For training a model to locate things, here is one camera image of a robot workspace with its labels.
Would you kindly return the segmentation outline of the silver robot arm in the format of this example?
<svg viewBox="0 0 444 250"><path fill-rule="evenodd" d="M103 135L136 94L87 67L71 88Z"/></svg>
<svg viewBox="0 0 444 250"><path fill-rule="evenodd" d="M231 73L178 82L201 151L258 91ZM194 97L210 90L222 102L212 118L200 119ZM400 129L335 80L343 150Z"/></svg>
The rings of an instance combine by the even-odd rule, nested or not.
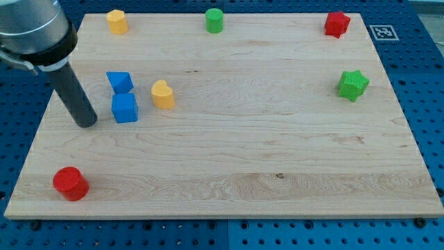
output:
<svg viewBox="0 0 444 250"><path fill-rule="evenodd" d="M64 67L76 29L58 0L1 0L1 61L33 74Z"/></svg>

